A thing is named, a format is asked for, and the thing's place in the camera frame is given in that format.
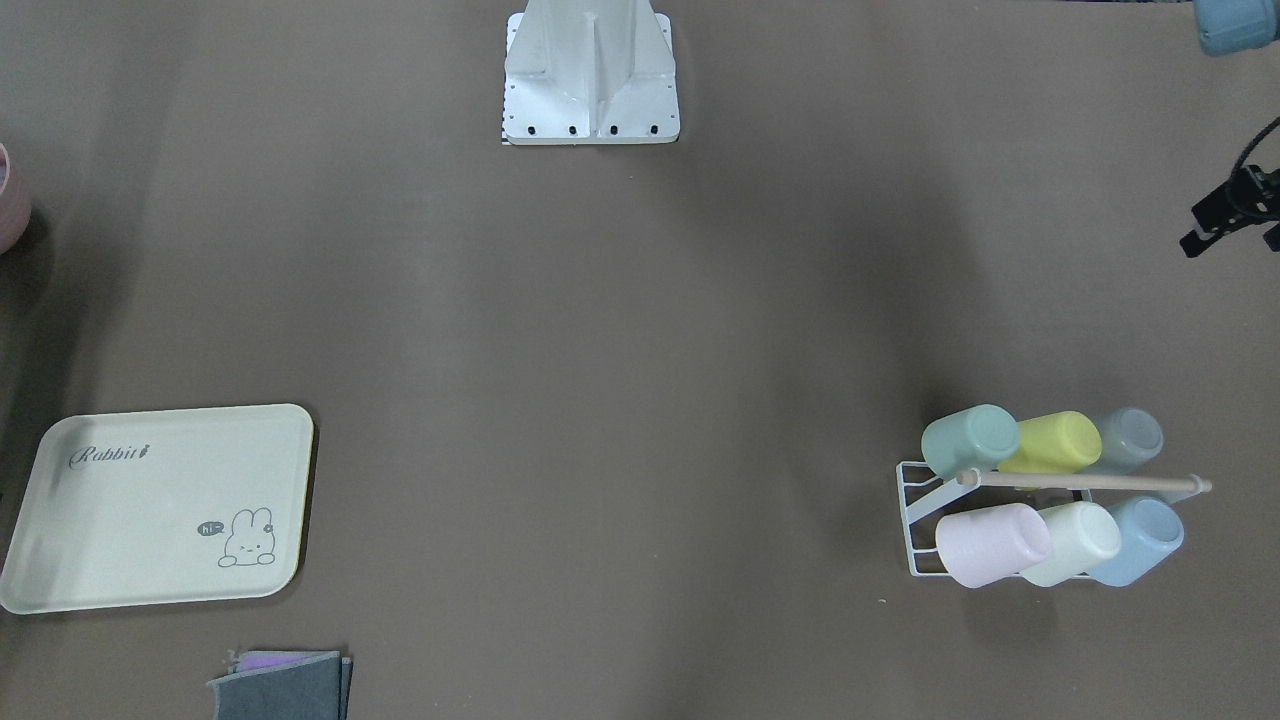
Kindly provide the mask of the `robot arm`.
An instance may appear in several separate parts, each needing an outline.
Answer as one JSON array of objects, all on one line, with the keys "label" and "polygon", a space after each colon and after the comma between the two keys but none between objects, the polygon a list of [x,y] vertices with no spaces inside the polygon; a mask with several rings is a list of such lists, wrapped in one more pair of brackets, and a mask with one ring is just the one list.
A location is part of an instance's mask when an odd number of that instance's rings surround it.
[{"label": "robot arm", "polygon": [[1279,1],[1193,1],[1196,35],[1207,56],[1226,56],[1277,42]]}]

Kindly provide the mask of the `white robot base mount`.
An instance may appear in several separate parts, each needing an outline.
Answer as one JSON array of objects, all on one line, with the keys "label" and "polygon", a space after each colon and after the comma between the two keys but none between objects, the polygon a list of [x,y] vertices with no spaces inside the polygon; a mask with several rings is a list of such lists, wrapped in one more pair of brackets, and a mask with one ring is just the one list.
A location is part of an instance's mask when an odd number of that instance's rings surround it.
[{"label": "white robot base mount", "polygon": [[652,3],[530,1],[504,40],[503,143],[678,140],[673,28]]}]

